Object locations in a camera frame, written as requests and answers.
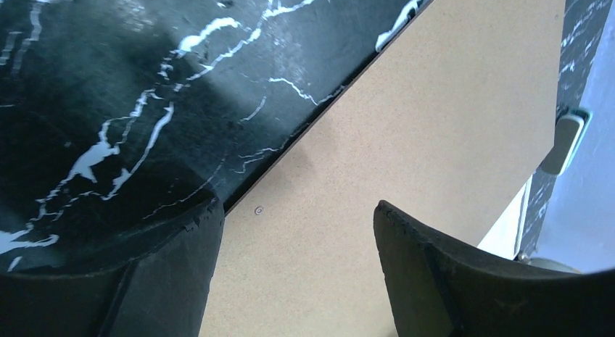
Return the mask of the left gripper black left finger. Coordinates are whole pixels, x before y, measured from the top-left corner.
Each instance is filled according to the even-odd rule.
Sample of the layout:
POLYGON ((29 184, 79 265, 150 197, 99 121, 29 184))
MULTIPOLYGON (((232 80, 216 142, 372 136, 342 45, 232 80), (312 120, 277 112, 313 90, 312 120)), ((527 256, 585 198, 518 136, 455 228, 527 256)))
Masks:
POLYGON ((197 336, 225 222, 218 199, 63 266, 1 276, 3 336, 197 336))

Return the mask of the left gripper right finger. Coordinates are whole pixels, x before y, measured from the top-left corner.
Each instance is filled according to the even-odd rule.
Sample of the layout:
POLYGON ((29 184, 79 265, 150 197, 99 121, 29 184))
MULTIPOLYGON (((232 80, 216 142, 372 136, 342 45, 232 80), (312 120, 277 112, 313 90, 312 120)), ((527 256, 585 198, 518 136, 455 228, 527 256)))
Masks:
POLYGON ((388 201, 373 231, 399 336, 612 336, 614 271, 570 274, 495 256, 388 201))

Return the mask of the printed street photo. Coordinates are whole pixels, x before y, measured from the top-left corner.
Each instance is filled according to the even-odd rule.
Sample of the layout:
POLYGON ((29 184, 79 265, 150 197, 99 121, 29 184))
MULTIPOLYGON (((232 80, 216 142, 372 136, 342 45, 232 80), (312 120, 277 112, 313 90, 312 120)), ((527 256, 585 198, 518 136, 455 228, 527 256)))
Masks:
POLYGON ((481 240, 479 249, 504 259, 515 259, 521 248, 531 185, 532 177, 481 240))

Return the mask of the brown cardboard backing board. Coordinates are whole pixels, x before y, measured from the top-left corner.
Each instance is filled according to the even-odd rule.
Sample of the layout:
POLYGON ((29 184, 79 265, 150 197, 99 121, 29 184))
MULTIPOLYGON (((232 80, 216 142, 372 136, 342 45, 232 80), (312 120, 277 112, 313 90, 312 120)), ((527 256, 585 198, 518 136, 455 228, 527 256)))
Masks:
POLYGON ((226 218, 202 336, 389 336, 386 200, 476 246, 553 146, 566 0, 433 0, 226 218))

